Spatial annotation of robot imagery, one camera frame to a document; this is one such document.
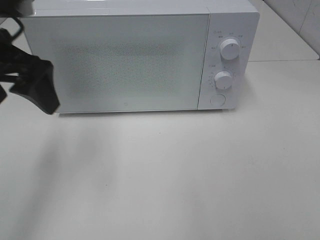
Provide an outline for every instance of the control panel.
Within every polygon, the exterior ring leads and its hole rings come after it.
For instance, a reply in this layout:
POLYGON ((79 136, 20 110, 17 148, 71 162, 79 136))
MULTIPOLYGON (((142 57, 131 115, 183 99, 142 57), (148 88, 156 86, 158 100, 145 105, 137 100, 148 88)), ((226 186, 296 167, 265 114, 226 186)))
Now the control panel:
POLYGON ((257 12, 212 13, 198 109, 234 109, 259 21, 257 12))

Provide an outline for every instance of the white knob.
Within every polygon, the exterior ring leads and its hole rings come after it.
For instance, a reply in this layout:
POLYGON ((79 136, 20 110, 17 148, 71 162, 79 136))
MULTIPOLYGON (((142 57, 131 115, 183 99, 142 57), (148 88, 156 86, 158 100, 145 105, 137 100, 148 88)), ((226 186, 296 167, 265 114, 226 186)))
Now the white knob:
POLYGON ((240 44, 236 39, 226 39, 220 45, 220 53, 225 60, 237 58, 239 56, 239 52, 240 44))
POLYGON ((217 89, 226 90, 232 86, 233 77, 228 71, 221 71, 214 77, 215 86, 217 89))

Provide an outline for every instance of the microwave top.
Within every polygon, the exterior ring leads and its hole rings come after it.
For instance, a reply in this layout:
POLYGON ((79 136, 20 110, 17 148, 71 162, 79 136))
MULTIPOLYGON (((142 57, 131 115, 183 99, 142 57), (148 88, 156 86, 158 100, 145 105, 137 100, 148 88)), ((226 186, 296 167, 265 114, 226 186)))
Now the microwave top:
POLYGON ((248 0, 35 0, 36 17, 195 15, 257 10, 248 0))

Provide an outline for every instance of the power level knob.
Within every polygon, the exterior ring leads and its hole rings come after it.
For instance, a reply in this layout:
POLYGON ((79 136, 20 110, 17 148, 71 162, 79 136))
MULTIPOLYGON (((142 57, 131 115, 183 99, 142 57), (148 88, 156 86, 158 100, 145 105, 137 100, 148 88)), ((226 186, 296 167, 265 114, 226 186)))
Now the power level knob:
POLYGON ((228 71, 221 71, 214 77, 215 86, 217 89, 226 90, 232 86, 233 77, 228 71))
POLYGON ((233 60, 239 56, 240 43, 234 38, 224 40, 220 45, 221 56, 225 60, 233 60))

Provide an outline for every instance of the white microwave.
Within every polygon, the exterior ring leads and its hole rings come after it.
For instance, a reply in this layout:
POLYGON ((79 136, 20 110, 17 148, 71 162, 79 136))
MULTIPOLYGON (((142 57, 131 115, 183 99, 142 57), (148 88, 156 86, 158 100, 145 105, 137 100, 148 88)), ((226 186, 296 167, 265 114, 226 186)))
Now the white microwave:
POLYGON ((33 54, 59 113, 233 109, 259 13, 248 0, 35 0, 33 54))

